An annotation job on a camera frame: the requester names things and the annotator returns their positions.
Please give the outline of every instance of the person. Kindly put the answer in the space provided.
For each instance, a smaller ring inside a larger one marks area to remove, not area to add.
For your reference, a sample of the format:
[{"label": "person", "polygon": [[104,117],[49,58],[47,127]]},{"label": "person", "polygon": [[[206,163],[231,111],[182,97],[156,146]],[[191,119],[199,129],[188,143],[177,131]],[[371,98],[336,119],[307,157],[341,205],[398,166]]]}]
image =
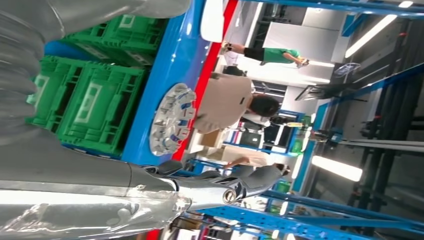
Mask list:
[{"label": "person", "polygon": [[267,63],[292,64],[296,63],[297,68],[309,65],[309,60],[301,57],[300,53],[294,49],[285,48],[250,48],[241,44],[223,42],[222,48],[224,51],[243,54],[245,57],[260,61],[263,66]]},{"label": "person", "polygon": [[275,163],[275,158],[262,151],[255,151],[245,147],[226,145],[212,154],[207,155],[207,150],[198,153],[198,157],[204,157],[213,161],[226,162],[224,169],[229,169],[237,165],[251,167],[275,166],[283,176],[288,175],[291,169],[286,164]]},{"label": "person", "polygon": [[249,78],[213,72],[193,127],[207,134],[234,125],[246,112],[271,117],[279,109],[280,103],[272,96],[252,93]]}]

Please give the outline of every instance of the white panel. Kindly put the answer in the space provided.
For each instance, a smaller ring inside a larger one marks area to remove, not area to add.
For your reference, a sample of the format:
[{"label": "white panel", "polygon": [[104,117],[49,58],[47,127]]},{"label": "white panel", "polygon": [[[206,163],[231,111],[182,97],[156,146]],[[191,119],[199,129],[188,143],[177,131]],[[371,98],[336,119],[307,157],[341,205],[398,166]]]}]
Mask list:
[{"label": "white panel", "polygon": [[317,100],[311,101],[295,101],[297,96],[303,91],[302,87],[288,86],[285,91],[284,101],[282,102],[281,109],[305,113],[311,115],[315,113],[317,108]]},{"label": "white panel", "polygon": [[296,49],[303,57],[330,63],[339,31],[271,22],[263,46]]},{"label": "white panel", "polygon": [[344,11],[308,7],[302,26],[339,31],[345,18]]},{"label": "white panel", "polygon": [[341,34],[338,36],[331,56],[331,61],[333,63],[343,63],[350,40],[351,38],[348,36],[342,36]]}]

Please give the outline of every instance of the crate handle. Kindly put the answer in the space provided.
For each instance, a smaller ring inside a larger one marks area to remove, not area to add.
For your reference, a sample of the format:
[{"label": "crate handle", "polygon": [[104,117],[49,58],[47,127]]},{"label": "crate handle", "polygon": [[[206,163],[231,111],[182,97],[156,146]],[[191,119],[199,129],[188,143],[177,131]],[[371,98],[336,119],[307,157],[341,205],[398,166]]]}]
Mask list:
[{"label": "crate handle", "polygon": [[135,20],[136,20],[136,16],[130,15],[130,14],[125,14],[125,15],[122,16],[122,20],[120,21],[119,28],[130,29],[130,28],[133,27]]},{"label": "crate handle", "polygon": [[37,87],[37,92],[35,92],[32,95],[29,95],[28,98],[26,99],[26,102],[34,105],[35,109],[37,109],[37,106],[40,102],[40,98],[43,95],[44,89],[46,89],[46,86],[49,80],[50,80],[49,76],[44,76],[41,74],[38,75],[34,80],[34,84]]},{"label": "crate handle", "polygon": [[81,106],[76,114],[75,123],[86,124],[90,120],[90,116],[93,112],[93,108],[96,105],[97,98],[102,91],[103,86],[95,83],[90,83],[85,96],[82,100]]}]

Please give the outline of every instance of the fluorescent light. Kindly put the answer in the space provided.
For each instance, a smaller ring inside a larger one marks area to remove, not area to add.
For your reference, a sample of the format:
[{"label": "fluorescent light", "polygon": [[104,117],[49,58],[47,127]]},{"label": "fluorescent light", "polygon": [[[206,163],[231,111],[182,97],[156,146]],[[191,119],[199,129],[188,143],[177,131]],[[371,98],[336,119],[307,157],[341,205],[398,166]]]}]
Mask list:
[{"label": "fluorescent light", "polygon": [[291,178],[292,179],[296,179],[298,177],[299,170],[301,169],[303,159],[304,159],[303,154],[297,156],[296,164],[294,165],[293,172],[291,172]]},{"label": "fluorescent light", "polygon": [[278,231],[278,230],[274,230],[273,232],[272,232],[272,235],[271,235],[271,238],[272,239],[277,239],[278,238],[278,234],[280,233],[280,231]]},{"label": "fluorescent light", "polygon": [[279,210],[279,214],[280,215],[286,214],[288,207],[289,207],[289,202],[288,201],[283,202],[281,205],[281,209]]},{"label": "fluorescent light", "polygon": [[312,157],[312,164],[354,182],[361,180],[362,169],[342,162],[315,155]]},{"label": "fluorescent light", "polygon": [[317,117],[316,113],[312,113],[312,115],[310,116],[310,123],[313,124],[315,122],[315,118]]},{"label": "fluorescent light", "polygon": [[325,78],[319,78],[319,77],[313,77],[313,76],[304,76],[304,75],[299,75],[301,78],[309,80],[309,81],[314,81],[314,82],[319,82],[319,83],[325,83],[325,84],[329,84],[330,80],[329,79],[325,79]]},{"label": "fluorescent light", "polygon": [[296,240],[295,235],[293,233],[287,234],[287,240]]},{"label": "fluorescent light", "polygon": [[[403,1],[399,4],[399,8],[409,8],[413,4],[412,1]],[[381,30],[383,30],[387,25],[389,25],[393,20],[395,20],[398,16],[396,15],[387,15],[381,21],[379,21],[371,30],[365,33],[357,42],[355,42],[349,49],[346,51],[344,55],[345,58],[349,58],[356,51],[358,51],[363,45],[365,45],[369,40],[371,40],[375,35],[377,35]]]},{"label": "fluorescent light", "polygon": [[321,61],[309,61],[310,65],[314,65],[314,66],[321,66],[321,67],[327,67],[327,68],[334,68],[334,64],[333,63],[329,63],[329,62],[321,62]]}]

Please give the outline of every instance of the red stripe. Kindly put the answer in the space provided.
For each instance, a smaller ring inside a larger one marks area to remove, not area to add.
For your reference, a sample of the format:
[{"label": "red stripe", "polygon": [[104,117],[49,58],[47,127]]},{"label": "red stripe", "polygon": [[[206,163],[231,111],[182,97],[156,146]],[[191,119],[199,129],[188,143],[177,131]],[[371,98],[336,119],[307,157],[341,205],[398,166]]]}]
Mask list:
[{"label": "red stripe", "polygon": [[158,240],[161,235],[161,230],[149,231],[146,234],[146,240]]},{"label": "red stripe", "polygon": [[[225,11],[224,11],[224,32],[223,35],[227,33],[228,26],[230,25],[231,18],[233,17],[234,11],[236,10],[238,0],[229,0]],[[196,89],[194,90],[196,93],[197,101],[194,102],[194,107],[199,109],[199,106],[202,102],[203,94],[205,93],[206,86],[208,84],[209,77],[211,76],[212,71],[214,70],[215,62],[217,61],[218,54],[221,50],[221,43],[213,42],[209,49],[209,54],[204,61],[203,68],[200,73],[199,80],[196,85]],[[173,160],[180,161],[183,158],[184,150],[188,144],[188,140],[184,140],[181,143],[178,151],[172,155]]]}]

